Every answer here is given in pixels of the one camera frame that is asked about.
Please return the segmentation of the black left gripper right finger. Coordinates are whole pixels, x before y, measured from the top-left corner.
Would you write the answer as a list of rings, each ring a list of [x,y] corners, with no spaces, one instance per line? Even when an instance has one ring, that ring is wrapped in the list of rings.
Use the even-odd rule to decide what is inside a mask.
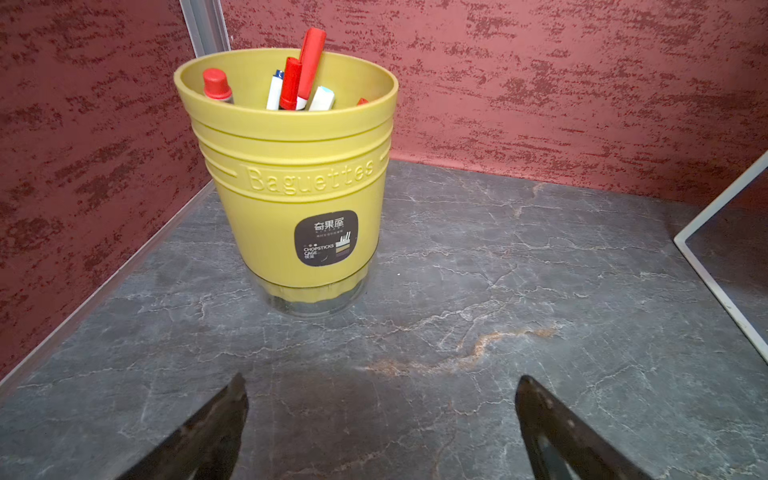
[[[536,479],[649,477],[530,375],[518,382],[515,410]]]

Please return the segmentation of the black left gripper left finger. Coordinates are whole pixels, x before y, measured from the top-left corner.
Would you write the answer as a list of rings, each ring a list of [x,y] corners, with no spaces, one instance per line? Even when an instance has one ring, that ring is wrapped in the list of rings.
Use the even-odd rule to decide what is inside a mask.
[[[122,479],[229,479],[249,410],[238,373],[163,442],[120,475]]]

